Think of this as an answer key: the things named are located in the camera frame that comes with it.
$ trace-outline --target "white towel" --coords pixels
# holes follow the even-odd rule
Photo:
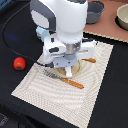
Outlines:
[[[55,73],[54,69],[34,64],[12,95],[79,128],[87,128],[112,49],[112,45],[98,42],[93,57],[96,63],[82,61],[80,75],[72,80],[82,84],[83,89],[47,77],[44,68]],[[38,62],[43,63],[43,56]]]

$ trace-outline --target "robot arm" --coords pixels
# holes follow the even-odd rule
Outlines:
[[[31,0],[30,12],[36,25],[50,31],[56,31],[56,17],[52,9],[45,5],[45,0]]]
[[[56,31],[44,38],[44,63],[65,68],[72,77],[71,67],[78,60],[92,58],[95,40],[82,41],[87,17],[87,0],[31,0],[33,21],[40,27]]]

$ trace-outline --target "black cable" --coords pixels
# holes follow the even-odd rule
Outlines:
[[[8,43],[6,42],[5,37],[4,37],[4,32],[5,32],[5,29],[6,29],[6,27],[7,27],[7,24],[12,20],[12,18],[14,18],[20,11],[22,11],[22,10],[23,10],[24,8],[26,8],[28,5],[29,5],[29,3],[27,3],[26,5],[24,5],[21,9],[19,9],[16,13],[14,13],[14,14],[5,22],[4,27],[3,27],[3,29],[2,29],[2,38],[3,38],[3,41],[4,41],[5,45],[6,45],[12,52],[14,52],[15,54],[17,54],[17,55],[19,55],[19,56],[22,56],[22,57],[25,57],[25,58],[29,58],[29,59],[33,60],[35,63],[37,63],[37,64],[40,65],[40,66],[45,66],[45,67],[47,67],[47,65],[44,65],[44,64],[41,64],[41,63],[37,62],[37,61],[36,61],[35,59],[33,59],[32,57],[25,56],[25,55],[22,55],[22,54],[20,54],[20,53],[18,53],[18,52],[16,52],[16,51],[14,51],[14,50],[8,45]]]

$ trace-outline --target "red ball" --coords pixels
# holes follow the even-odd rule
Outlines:
[[[18,57],[14,60],[13,66],[16,70],[23,70],[25,69],[26,62],[22,57]]]

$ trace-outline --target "orange handle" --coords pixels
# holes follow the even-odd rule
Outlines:
[[[63,78],[62,81],[65,82],[65,83],[68,83],[70,85],[73,85],[73,86],[75,86],[77,88],[80,88],[80,89],[84,88],[84,86],[82,84],[76,83],[76,82],[71,81],[71,80],[69,80],[67,78]]]
[[[95,63],[96,62],[96,60],[95,59],[92,59],[92,58],[90,58],[90,59],[83,59],[83,60],[89,61],[89,62],[92,62],[92,63]]]

